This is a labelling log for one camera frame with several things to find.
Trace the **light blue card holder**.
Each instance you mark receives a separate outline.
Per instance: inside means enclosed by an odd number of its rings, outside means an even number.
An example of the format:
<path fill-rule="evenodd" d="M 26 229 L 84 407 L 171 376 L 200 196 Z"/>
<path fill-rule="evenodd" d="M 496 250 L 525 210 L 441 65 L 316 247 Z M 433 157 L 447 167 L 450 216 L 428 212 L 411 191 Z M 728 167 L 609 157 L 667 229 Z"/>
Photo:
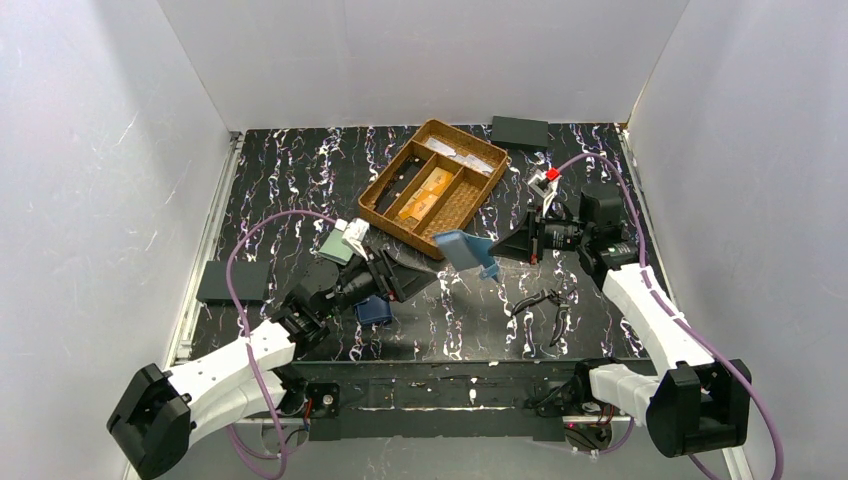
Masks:
<path fill-rule="evenodd" d="M 463 230 L 450 230 L 436 233 L 432 239 L 456 271 L 480 267 L 481 279 L 499 282 L 499 266 L 489 253 L 489 249 L 494 245 L 491 238 L 471 235 Z"/>

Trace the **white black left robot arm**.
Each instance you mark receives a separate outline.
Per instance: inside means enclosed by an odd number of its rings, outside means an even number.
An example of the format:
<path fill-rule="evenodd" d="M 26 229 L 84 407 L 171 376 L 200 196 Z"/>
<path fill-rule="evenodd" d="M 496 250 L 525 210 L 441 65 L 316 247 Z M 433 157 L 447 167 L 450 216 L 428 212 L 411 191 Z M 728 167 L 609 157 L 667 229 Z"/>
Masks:
<path fill-rule="evenodd" d="M 156 479 L 203 437 L 262 411 L 276 411 L 299 380 L 281 370 L 318 345 L 334 313 L 370 297 L 404 302 L 436 273 L 368 250 L 341 266 L 317 258 L 274 315 L 231 343 L 168 370 L 148 364 L 128 383 L 106 428 L 135 473 Z"/>

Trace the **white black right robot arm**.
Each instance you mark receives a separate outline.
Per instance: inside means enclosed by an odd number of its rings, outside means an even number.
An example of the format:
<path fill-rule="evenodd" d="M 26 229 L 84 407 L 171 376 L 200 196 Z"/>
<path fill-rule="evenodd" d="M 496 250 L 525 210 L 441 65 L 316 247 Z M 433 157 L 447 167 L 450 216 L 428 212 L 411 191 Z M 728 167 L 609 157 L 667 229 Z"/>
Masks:
<path fill-rule="evenodd" d="M 626 237 L 627 206 L 616 186 L 590 184 L 581 190 L 577 215 L 548 217 L 530 206 L 522 224 L 490 247 L 494 257 L 530 264 L 547 250 L 575 252 L 635 330 L 655 369 L 647 376 L 616 359 L 583 360 L 571 380 L 527 405 L 539 414 L 587 403 L 616 407 L 646 426 L 668 458 L 741 446 L 748 434 L 750 394 L 743 384 L 750 372 L 740 360 L 723 364 L 684 330 L 683 314 Z"/>

